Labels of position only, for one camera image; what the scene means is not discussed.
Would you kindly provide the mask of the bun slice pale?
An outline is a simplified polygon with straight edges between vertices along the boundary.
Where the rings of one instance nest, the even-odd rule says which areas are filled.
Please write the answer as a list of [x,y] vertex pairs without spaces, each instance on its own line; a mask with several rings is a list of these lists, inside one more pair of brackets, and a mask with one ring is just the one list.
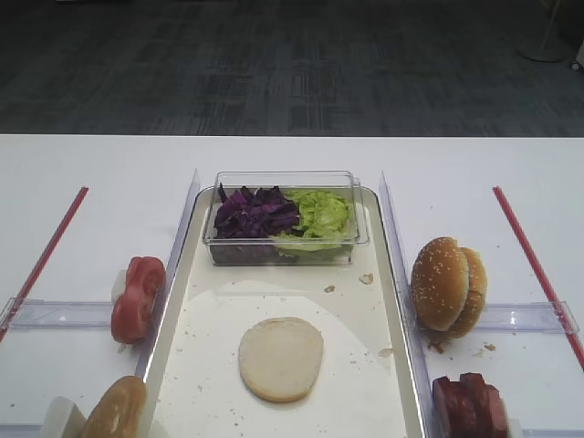
[[249,328],[238,347],[240,377],[248,390],[267,402],[304,399],[316,383],[324,339],[302,318],[262,320]]

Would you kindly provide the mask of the green lettuce leaves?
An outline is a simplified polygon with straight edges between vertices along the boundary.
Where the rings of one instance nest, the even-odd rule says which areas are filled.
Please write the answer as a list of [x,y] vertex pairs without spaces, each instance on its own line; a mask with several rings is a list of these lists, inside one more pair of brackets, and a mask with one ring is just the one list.
[[345,256],[353,249],[344,244],[354,235],[354,228],[349,225],[351,210],[343,196],[318,189],[290,190],[285,195],[298,207],[300,220],[291,232],[278,236],[290,241],[276,245],[281,255],[320,260]]

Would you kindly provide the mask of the rear tomato slice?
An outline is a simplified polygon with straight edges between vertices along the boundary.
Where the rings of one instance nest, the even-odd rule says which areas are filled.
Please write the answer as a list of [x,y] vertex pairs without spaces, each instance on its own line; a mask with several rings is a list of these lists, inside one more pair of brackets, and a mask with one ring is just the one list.
[[124,295],[146,298],[152,304],[165,278],[164,265],[159,258],[134,256],[126,272]]

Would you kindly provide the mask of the tomato slice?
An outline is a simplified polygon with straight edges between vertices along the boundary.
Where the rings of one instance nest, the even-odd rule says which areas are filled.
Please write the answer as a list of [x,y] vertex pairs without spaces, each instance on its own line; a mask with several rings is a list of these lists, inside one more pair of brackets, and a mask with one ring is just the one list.
[[111,335],[124,344],[135,344],[147,336],[151,326],[153,298],[138,285],[126,287],[111,314]]
[[152,304],[165,278],[164,265],[159,258],[134,256],[126,272],[124,295],[146,298]]

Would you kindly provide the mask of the front tomato slice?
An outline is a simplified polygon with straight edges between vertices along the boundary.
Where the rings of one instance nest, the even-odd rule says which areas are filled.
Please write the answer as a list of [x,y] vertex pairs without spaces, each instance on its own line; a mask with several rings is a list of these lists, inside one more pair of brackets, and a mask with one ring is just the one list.
[[135,344],[147,336],[151,326],[153,298],[138,285],[126,287],[111,314],[111,335],[124,344]]

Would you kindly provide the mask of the red meat patty front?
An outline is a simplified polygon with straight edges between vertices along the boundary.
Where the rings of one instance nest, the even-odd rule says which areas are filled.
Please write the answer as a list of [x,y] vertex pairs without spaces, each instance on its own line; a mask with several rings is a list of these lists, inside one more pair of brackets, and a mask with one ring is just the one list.
[[445,437],[476,437],[478,417],[474,402],[459,381],[446,376],[433,381],[433,405]]

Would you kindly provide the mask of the red meat patty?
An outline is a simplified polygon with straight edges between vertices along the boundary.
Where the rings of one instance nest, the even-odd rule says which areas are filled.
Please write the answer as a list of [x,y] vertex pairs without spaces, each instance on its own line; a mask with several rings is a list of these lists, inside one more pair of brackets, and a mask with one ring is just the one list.
[[445,437],[476,437],[478,417],[474,402],[459,381],[446,376],[433,381],[433,405]]
[[506,438],[509,432],[506,406],[498,389],[486,383],[480,373],[461,374],[459,381],[474,404],[474,437]]

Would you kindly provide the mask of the red meat patty rear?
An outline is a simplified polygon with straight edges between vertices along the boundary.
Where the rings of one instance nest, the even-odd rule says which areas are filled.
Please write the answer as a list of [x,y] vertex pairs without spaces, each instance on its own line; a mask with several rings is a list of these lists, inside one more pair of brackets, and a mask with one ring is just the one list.
[[474,404],[474,437],[506,438],[509,432],[506,406],[498,389],[486,383],[480,373],[461,374],[459,381]]

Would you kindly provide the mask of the white block by patties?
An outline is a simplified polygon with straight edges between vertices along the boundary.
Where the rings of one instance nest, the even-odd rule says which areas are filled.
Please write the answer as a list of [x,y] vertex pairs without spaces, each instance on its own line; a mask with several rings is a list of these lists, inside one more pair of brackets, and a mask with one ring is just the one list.
[[507,419],[507,437],[508,438],[523,438],[523,431],[521,429],[521,425],[519,420],[508,418]]

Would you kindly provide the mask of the clear plastic container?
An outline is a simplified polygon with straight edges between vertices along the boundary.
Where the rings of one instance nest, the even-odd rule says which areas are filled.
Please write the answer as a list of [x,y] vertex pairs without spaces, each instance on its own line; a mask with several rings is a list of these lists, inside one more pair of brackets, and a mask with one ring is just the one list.
[[[218,194],[222,184],[228,195],[242,186],[252,192],[258,188],[269,189],[278,186],[281,192],[296,189],[318,189],[340,194],[349,203],[351,215],[349,225],[354,235],[344,241],[353,245],[345,256],[312,258],[281,255],[276,245],[290,244],[290,241],[270,236],[252,239],[220,239],[216,237],[214,219],[222,201]],[[213,262],[218,266],[291,266],[291,265],[346,265],[351,263],[356,248],[369,242],[369,230],[363,191],[360,181],[349,171],[284,171],[284,172],[219,172],[211,191],[209,209],[204,222],[202,235]]]

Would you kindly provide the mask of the purple cabbage shreds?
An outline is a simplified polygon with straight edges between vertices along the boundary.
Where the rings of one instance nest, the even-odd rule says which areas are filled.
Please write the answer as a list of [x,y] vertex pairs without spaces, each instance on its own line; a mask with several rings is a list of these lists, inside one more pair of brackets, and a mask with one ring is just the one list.
[[220,184],[218,194],[222,205],[214,219],[217,238],[252,239],[297,234],[299,208],[278,186],[258,188],[254,192],[242,186],[228,195]]

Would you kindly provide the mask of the silver metal tray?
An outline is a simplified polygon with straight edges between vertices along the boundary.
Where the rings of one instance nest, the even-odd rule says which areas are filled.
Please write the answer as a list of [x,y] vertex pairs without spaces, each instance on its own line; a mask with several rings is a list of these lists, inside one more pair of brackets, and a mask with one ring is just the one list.
[[195,201],[158,342],[142,437],[421,437],[420,406],[384,239],[345,266],[216,266]]

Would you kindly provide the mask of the sesame top bun front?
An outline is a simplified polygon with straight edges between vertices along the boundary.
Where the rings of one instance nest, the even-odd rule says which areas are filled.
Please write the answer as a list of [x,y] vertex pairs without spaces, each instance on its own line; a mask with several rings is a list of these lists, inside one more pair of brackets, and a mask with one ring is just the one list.
[[412,300],[418,319],[429,329],[445,332],[458,319],[469,289],[469,268],[452,237],[426,244],[413,264]]

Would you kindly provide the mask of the sesame bun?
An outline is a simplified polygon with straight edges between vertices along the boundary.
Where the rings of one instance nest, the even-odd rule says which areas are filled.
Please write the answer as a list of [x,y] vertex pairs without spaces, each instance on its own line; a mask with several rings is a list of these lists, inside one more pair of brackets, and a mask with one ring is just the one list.
[[445,332],[458,319],[469,289],[469,268],[452,237],[426,244],[413,264],[412,300],[418,319],[429,329]]
[[469,288],[464,308],[449,329],[455,339],[464,337],[474,328],[485,307],[487,291],[487,275],[481,256],[471,248],[461,247],[461,250],[468,265]]

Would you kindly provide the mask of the white block behind tomatoes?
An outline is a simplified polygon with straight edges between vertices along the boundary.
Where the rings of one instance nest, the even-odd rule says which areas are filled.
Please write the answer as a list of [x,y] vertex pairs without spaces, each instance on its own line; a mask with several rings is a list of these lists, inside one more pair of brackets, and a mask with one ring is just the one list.
[[120,296],[125,292],[126,288],[126,273],[125,269],[121,269],[116,276],[114,284],[111,289],[111,302],[115,304]]

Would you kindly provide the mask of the sesame top bun rear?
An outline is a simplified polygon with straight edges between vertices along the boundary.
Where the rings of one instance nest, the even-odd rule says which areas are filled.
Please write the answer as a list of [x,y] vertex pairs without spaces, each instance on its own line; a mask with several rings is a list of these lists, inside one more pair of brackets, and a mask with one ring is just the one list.
[[471,248],[461,247],[461,250],[468,265],[469,288],[464,308],[449,329],[455,339],[464,337],[474,328],[485,307],[487,291],[487,275],[481,256]]

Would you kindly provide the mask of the right red strip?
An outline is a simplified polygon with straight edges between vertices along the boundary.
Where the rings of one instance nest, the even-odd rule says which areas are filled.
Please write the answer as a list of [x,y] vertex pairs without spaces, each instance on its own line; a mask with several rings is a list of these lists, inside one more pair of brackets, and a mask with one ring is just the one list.
[[500,186],[495,186],[493,188],[493,193],[496,200],[498,201],[503,213],[506,216],[506,220],[509,222],[516,239],[520,246],[522,247],[524,254],[530,264],[538,283],[540,284],[547,300],[551,303],[558,317],[558,320],[563,328],[564,334],[568,340],[568,343],[577,358],[579,366],[583,368],[583,346],[579,340],[579,336],[576,332],[576,325],[568,319],[568,312],[562,309],[558,295],[556,294],[553,286],[551,285],[548,276],[540,264],[537,255],[530,244],[527,235],[525,234],[521,223],[517,219],[511,204],[507,200],[502,188]]

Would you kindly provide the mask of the red strip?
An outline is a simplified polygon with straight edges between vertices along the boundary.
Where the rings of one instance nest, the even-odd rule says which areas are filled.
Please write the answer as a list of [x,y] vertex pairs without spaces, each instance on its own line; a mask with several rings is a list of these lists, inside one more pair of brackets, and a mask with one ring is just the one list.
[[76,197],[74,198],[73,202],[71,203],[65,215],[58,224],[57,229],[52,234],[45,249],[39,256],[31,272],[26,278],[26,281],[21,286],[18,294],[15,297],[11,298],[6,303],[1,317],[1,337],[0,337],[1,340],[4,340],[5,334],[9,329],[10,322],[12,321],[13,317],[16,315],[20,307],[24,304],[24,301],[27,299],[30,291],[32,290],[40,274],[45,268],[49,258],[52,256],[55,248],[57,247],[57,244],[59,243],[61,237],[67,231],[69,224],[71,223],[79,207],[81,206],[82,202],[87,196],[88,191],[89,188],[87,186],[82,186],[79,189]]
[[551,285],[548,276],[540,264],[537,255],[530,244],[527,235],[525,234],[521,223],[517,219],[511,204],[507,200],[502,188],[500,186],[495,186],[493,188],[493,193],[496,200],[498,201],[503,213],[506,216],[506,220],[509,222],[516,239],[520,246],[522,247],[524,254],[530,264],[538,283],[540,284],[547,300],[551,303],[558,317],[558,320],[563,328],[564,334],[568,340],[568,343],[577,358],[579,366],[583,368],[583,346],[579,340],[579,336],[576,332],[576,325],[568,319],[568,312],[562,309],[558,295],[556,294],[553,286]]

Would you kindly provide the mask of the left long clear divider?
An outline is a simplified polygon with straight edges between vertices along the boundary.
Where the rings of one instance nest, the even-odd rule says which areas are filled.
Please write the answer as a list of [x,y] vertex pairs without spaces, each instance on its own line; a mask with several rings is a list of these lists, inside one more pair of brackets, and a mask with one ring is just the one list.
[[181,220],[179,222],[172,251],[166,266],[166,278],[152,308],[153,328],[142,343],[141,354],[135,375],[142,379],[147,390],[147,398],[138,421],[138,436],[149,437],[151,423],[160,394],[163,376],[172,346],[172,338],[183,299],[172,297],[177,269],[190,228],[196,197],[200,192],[197,170],[186,195]]

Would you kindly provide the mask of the bottom bun slice browned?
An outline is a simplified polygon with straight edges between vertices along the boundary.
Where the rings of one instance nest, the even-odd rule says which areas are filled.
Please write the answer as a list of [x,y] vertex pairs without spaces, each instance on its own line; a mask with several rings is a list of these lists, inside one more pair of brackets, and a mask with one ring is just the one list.
[[118,379],[91,412],[81,437],[137,437],[146,399],[147,389],[141,378],[129,375]]

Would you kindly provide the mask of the left red strip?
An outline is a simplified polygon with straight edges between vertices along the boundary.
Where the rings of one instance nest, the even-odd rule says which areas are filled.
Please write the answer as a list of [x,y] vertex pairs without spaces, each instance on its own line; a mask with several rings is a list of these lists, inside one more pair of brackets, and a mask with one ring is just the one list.
[[74,198],[73,202],[71,203],[65,215],[58,224],[57,229],[52,234],[45,249],[39,256],[31,272],[26,278],[26,281],[21,286],[18,294],[15,297],[11,298],[6,303],[1,317],[1,337],[0,337],[1,340],[4,340],[5,334],[9,329],[10,322],[12,321],[13,317],[16,315],[20,307],[24,304],[24,301],[27,299],[30,291],[32,290],[40,274],[45,268],[49,258],[52,256],[55,248],[57,247],[57,244],[59,243],[61,237],[67,231],[69,224],[71,223],[79,207],[81,206],[82,202],[87,196],[88,191],[89,188],[87,186],[82,186],[79,189],[76,197]]

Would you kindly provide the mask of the right upper clear holder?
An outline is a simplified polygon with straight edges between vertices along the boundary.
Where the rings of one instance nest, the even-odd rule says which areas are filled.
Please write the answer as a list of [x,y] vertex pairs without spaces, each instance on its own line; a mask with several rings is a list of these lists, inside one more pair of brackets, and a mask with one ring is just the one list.
[[487,304],[474,330],[578,334],[579,325],[565,301]]

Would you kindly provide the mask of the clear holder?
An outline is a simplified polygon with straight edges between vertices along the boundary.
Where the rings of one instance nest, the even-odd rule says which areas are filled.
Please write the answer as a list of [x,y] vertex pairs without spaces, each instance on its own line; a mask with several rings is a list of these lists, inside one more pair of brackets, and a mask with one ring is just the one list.
[[40,424],[1,424],[0,438],[39,438]]
[[565,301],[487,304],[474,330],[578,334],[579,325]]
[[108,329],[113,304],[11,297],[1,312],[1,329]]

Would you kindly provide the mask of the left upper clear holder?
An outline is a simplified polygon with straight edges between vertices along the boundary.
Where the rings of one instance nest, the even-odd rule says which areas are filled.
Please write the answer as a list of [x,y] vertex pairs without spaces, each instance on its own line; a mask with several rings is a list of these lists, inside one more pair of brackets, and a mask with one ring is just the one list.
[[113,304],[11,297],[1,312],[1,329],[108,329]]

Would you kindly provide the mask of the white block by buns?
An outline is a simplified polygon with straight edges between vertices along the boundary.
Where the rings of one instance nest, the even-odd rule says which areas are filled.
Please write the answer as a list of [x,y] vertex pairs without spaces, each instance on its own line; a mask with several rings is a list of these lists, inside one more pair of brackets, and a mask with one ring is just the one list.
[[39,436],[41,438],[79,438],[85,423],[85,415],[72,400],[57,396],[47,408]]

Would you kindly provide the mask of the left lower clear holder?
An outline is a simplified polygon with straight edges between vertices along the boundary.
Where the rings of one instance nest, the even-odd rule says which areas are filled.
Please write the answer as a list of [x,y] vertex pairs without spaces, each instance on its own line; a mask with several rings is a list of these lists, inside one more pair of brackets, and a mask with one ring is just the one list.
[[0,438],[39,438],[40,424],[1,424]]

